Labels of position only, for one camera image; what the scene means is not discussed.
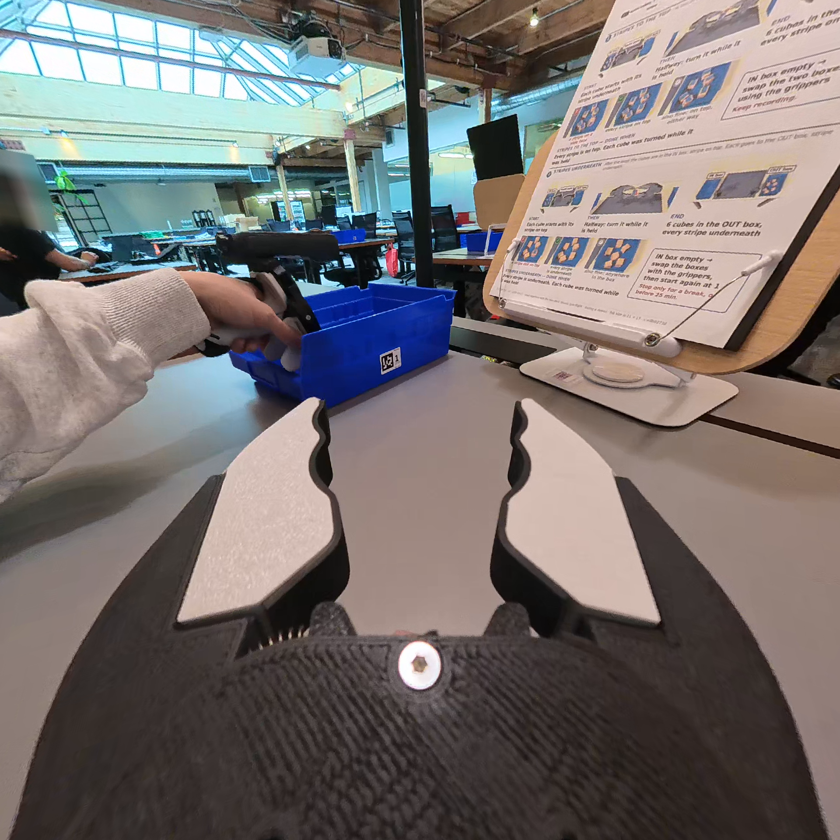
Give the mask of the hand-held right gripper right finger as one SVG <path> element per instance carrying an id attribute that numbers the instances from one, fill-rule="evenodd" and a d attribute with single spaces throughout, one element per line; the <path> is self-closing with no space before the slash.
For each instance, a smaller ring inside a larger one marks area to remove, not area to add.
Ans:
<path id="1" fill-rule="evenodd" d="M 536 634 L 584 621 L 657 628 L 659 609 L 616 477 L 581 436 L 531 398 L 511 421 L 509 490 L 490 579 Z"/>

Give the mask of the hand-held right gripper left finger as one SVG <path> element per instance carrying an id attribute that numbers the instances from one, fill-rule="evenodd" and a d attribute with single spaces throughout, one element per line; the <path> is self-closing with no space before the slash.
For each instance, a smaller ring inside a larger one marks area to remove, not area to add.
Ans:
<path id="1" fill-rule="evenodd" d="M 201 626 L 246 617 L 304 627 L 350 577 L 324 401 L 311 397 L 228 466 L 177 613 Z"/>

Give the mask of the blue plastic bin white tag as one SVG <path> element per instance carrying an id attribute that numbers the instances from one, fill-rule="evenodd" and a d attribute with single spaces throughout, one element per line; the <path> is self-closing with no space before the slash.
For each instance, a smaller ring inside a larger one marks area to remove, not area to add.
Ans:
<path id="1" fill-rule="evenodd" d="M 260 352 L 230 353 L 255 382 L 301 402 L 333 407 L 448 353 L 456 294 L 445 288 L 374 281 L 308 297 L 321 330 L 302 341 L 297 371 Z"/>

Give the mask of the person's left hand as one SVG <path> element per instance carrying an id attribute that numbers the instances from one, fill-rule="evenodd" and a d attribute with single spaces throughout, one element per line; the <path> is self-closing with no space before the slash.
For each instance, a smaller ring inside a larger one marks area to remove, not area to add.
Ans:
<path id="1" fill-rule="evenodd" d="M 287 347 L 300 349 L 300 333 L 285 324 L 249 283 L 202 271 L 181 271 L 179 276 L 191 289 L 213 328 L 256 330 L 252 336 L 236 338 L 230 345 L 234 352 L 263 350 L 271 337 Z"/>

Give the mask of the black office chair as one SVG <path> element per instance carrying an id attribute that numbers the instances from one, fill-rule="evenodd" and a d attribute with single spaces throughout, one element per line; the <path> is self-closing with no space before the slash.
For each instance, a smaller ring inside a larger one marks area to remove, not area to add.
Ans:
<path id="1" fill-rule="evenodd" d="M 433 251 L 441 253 L 460 248 L 460 234 L 453 207 L 450 204 L 432 206 L 431 214 Z"/>
<path id="2" fill-rule="evenodd" d="M 415 279 L 415 241 L 413 231 L 413 219 L 409 211 L 394 211 L 392 221 L 395 227 L 395 249 L 396 249 L 396 278 L 408 284 Z"/>

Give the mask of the black pole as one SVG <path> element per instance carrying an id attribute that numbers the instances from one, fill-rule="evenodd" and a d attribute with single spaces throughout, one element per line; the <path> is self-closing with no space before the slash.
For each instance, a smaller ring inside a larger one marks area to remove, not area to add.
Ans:
<path id="1" fill-rule="evenodd" d="M 406 136 L 415 243 L 416 284 L 433 288 L 433 226 L 427 123 L 424 3 L 400 2 Z"/>

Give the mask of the white ceiling projector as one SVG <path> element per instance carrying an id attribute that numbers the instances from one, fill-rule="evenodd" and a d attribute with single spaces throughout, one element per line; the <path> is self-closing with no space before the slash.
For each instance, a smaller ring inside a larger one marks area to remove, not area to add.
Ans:
<path id="1" fill-rule="evenodd" d="M 345 64 L 341 41 L 315 17 L 301 17 L 290 31 L 295 36 L 288 51 L 289 69 L 293 74 L 323 79 Z"/>

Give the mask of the wooden document stand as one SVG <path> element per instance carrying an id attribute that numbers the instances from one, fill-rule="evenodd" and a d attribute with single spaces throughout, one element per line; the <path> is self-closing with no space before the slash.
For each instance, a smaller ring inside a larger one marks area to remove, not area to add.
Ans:
<path id="1" fill-rule="evenodd" d="M 478 180 L 474 185 L 474 202 L 480 229 L 507 224 L 524 180 L 522 173 Z"/>

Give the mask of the black screen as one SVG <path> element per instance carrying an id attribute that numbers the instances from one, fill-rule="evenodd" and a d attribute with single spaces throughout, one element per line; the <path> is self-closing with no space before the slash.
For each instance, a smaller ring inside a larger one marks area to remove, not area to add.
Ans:
<path id="1" fill-rule="evenodd" d="M 516 114 L 476 125 L 466 133 L 478 182 L 524 173 Z"/>

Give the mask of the printed instruction sheet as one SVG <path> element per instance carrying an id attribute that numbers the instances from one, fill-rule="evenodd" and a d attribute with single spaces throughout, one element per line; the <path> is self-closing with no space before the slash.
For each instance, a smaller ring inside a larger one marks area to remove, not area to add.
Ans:
<path id="1" fill-rule="evenodd" d="M 736 350 L 837 192 L 838 2 L 615 2 L 493 291 Z"/>

